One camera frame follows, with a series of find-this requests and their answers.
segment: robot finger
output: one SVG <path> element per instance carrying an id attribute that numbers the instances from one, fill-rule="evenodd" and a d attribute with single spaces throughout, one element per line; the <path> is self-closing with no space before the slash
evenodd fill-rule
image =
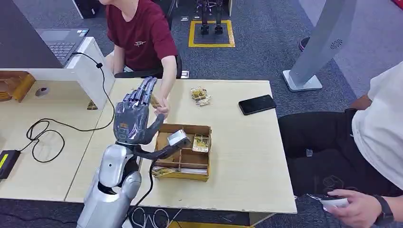
<path id="1" fill-rule="evenodd" d="M 154 86 L 156 83 L 157 83 L 157 78 L 153 78 L 148 82 L 147 88 L 145 89 L 145 94 L 144 94 L 143 100 L 142 100 L 143 105 L 149 105 L 150 100 L 151 100 L 151 94 L 153 93 L 153 89 L 154 89 Z"/>
<path id="2" fill-rule="evenodd" d="M 126 96 L 123 98 L 123 101 L 133 101 L 136 93 L 137 93 L 137 90 L 133 90 L 132 93 L 126 94 Z"/>
<path id="3" fill-rule="evenodd" d="M 141 83 L 141 85 L 137 89 L 137 93 L 136 93 L 136 95 L 134 97 L 135 101 L 141 101 L 142 100 L 142 97 L 143 97 L 143 94 L 145 92 L 145 89 L 147 88 L 147 84 L 152 78 L 153 77 L 147 77 L 147 78 L 145 78 L 143 80 L 143 82 Z"/>

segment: cable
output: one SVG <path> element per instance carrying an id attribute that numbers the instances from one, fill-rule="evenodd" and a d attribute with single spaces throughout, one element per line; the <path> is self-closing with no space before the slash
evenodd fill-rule
<path id="1" fill-rule="evenodd" d="M 51 221 L 55 221 L 55 222 L 58 222 L 58 223 L 61 223 L 61 224 L 77 224 L 76 222 L 63 222 L 63 221 L 55 219 L 55 218 L 38 217 L 38 218 L 27 219 L 27 218 L 23 218 L 23 217 L 20 217 L 20 216 L 17 216 L 17 215 L 13 215 L 13 214 L 0 213 L 0 215 L 13 217 L 13 218 L 19 219 L 19 220 L 21 220 L 23 222 L 33 222 L 33 221 L 36 221 L 36 220 L 51 220 Z"/>
<path id="2" fill-rule="evenodd" d="M 141 197 L 140 200 L 139 200 L 131 209 L 128 210 L 128 212 L 127 212 L 127 214 L 126 214 L 126 217 L 125 217 L 125 221 L 126 221 L 126 219 L 127 219 L 130 215 L 132 215 L 132 214 L 135 212 L 136 208 L 137 208 L 138 205 L 141 203 L 141 201 L 143 201 L 143 200 L 148 196 L 148 194 L 150 194 L 150 192 L 153 190 L 153 187 L 154 187 L 153 167 L 154 167 L 154 165 L 155 165 L 156 162 L 157 162 L 157 160 L 153 160 L 153 161 L 151 162 L 150 169 L 148 170 L 148 176 L 149 176 L 149 178 L 150 178 L 150 188 L 149 188 L 148 191 L 143 195 L 143 197 Z"/>
<path id="3" fill-rule="evenodd" d="M 178 221 L 175 222 L 178 223 L 179 228 L 182 228 L 181 224 Z"/>
<path id="4" fill-rule="evenodd" d="M 115 106 L 113 105 L 111 99 L 109 98 L 108 93 L 107 93 L 106 90 L 105 90 L 105 74 L 104 74 L 104 71 L 102 70 L 102 66 L 103 66 L 102 63 L 96 62 L 93 58 L 91 58 L 91 57 L 88 56 L 87 54 L 84 54 L 84 53 L 81 53 L 81 52 L 73 52 L 72 55 L 84 55 L 84 56 L 86 56 L 87 58 L 91 59 L 91 60 L 96 64 L 96 67 L 97 67 L 98 69 L 101 70 L 101 72 L 102 72 L 102 89 L 104 90 L 104 93 L 105 93 L 106 97 L 108 98 L 109 103 L 112 105 L 112 110 L 115 110 Z M 50 125 L 50 121 L 53 121 L 53 122 L 56 122 L 56 123 L 58 123 L 58 124 L 60 124 L 60 125 L 63 125 L 63 126 L 72 128 L 72 129 L 74 129 L 74 130 L 76 130 L 76 131 L 79 131 L 79 132 L 91 132 L 91 131 L 97 131 L 97 130 L 102 130 L 102 129 L 107 128 L 107 127 L 113 122 L 114 117 L 115 117 L 115 112 L 113 111 L 113 112 L 112 112 L 112 118 L 111 118 L 111 120 L 109 121 L 109 123 L 108 123 L 107 125 L 105 125 L 105 126 L 103 126 L 103 127 L 99 127 L 99 128 L 88 129 L 88 130 L 82 130 L 82 129 L 73 127 L 73 126 L 71 126 L 71 125 L 69 125 L 69 124 L 62 123 L 62 122 L 60 122 L 60 121 L 57 121 L 57 120 L 51 119 L 51 118 L 43 118 L 43 119 L 40 119 L 40 120 L 36 121 L 33 125 L 31 125 L 31 127 L 29 127 L 29 129 L 28 129 L 28 131 L 27 131 L 27 133 L 26 133 L 26 138 L 28 138 L 31 142 L 29 142 L 24 148 L 22 148 L 21 150 L 19 150 L 19 152 L 25 150 L 25 149 L 26 149 L 27 147 L 29 147 L 33 142 L 35 142 L 34 146 L 32 147 L 32 152 L 31 152 L 31 153 L 32 153 L 32 157 L 33 157 L 37 162 L 40 162 L 40 163 L 51 162 L 51 161 L 53 161 L 54 159 L 56 159 L 56 158 L 60 155 L 60 153 L 62 153 L 62 151 L 63 151 L 63 149 L 64 149 L 64 146 L 66 145 L 66 141 L 64 140 L 63 136 L 62 136 L 58 131 L 56 131 L 56 130 L 48 130 L 48 127 L 49 127 L 49 125 Z M 34 130 L 35 126 L 38 125 L 38 124 L 40 124 L 40 123 L 46 123 L 46 124 L 47 124 L 46 127 L 45 127 L 45 129 L 42 130 L 41 132 L 39 132 L 35 137 L 32 137 L 32 133 L 33 133 L 33 130 Z M 49 159 L 49 160 L 41 161 L 41 160 L 39 160 L 39 159 L 37 159 L 37 158 L 35 157 L 34 151 L 35 151 L 35 147 L 36 147 L 37 144 L 39 143 L 39 138 L 40 138 L 44 133 L 46 133 L 46 132 L 55 132 L 55 133 L 57 133 L 57 134 L 61 137 L 61 139 L 62 139 L 62 141 L 63 141 L 63 144 L 62 144 L 62 146 L 61 146 L 59 152 L 58 152 L 53 158 L 51 158 L 51 159 Z"/>
<path id="5" fill-rule="evenodd" d="M 143 211 L 143 217 L 144 217 L 144 222 L 143 222 L 143 224 L 139 224 L 139 223 L 136 223 L 136 222 L 134 221 L 133 216 L 134 216 L 134 213 L 135 213 L 137 210 Z M 167 225 L 166 225 L 166 227 L 164 227 L 164 228 L 168 228 L 168 227 L 170 226 L 170 224 L 173 222 L 173 220 L 176 218 L 176 216 L 178 216 L 178 214 L 182 211 L 182 209 L 179 209 L 179 211 L 174 215 L 174 217 L 172 218 L 172 220 L 169 220 L 168 213 L 167 213 L 164 209 L 157 209 L 156 211 L 154 211 L 154 213 L 146 213 L 143 208 L 136 208 L 136 209 L 134 209 L 134 211 L 133 211 L 133 213 L 132 213 L 132 215 L 131 215 L 131 217 L 130 217 L 130 223 L 132 224 L 133 227 L 134 227 L 134 225 L 136 225 L 136 226 L 139 226 L 139 227 L 141 227 L 141 228 L 146 228 L 147 221 L 150 220 L 151 225 L 152 225 L 154 228 L 160 228 L 160 227 L 157 226 L 157 223 L 156 223 L 156 221 L 155 221 L 155 216 L 156 216 L 156 214 L 157 214 L 158 211 L 162 211 L 162 212 L 165 214 L 164 217 L 167 219 Z"/>

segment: wristwatch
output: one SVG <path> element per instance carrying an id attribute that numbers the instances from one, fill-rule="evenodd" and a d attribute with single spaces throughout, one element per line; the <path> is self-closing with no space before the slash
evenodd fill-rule
<path id="1" fill-rule="evenodd" d="M 386 202 L 386 200 L 381 196 L 374 195 L 374 197 L 379 201 L 382 207 L 382 212 L 376 219 L 375 225 L 384 226 L 389 223 L 392 223 L 394 221 L 394 217 L 388 202 Z"/>

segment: black pants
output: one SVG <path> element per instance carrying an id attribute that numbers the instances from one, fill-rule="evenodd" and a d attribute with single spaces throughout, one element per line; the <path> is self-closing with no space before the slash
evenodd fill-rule
<path id="1" fill-rule="evenodd" d="M 351 134 L 355 112 L 301 113 L 278 120 L 294 195 L 326 194 L 333 189 L 383 196 L 403 194 L 358 150 Z M 306 156 L 307 149 L 313 151 L 312 157 Z"/>

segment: t-shirt logo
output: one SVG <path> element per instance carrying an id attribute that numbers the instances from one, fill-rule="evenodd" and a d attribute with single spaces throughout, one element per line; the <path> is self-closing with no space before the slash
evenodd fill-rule
<path id="1" fill-rule="evenodd" d="M 146 43 L 146 41 L 137 41 L 134 45 L 139 47 L 145 43 Z"/>

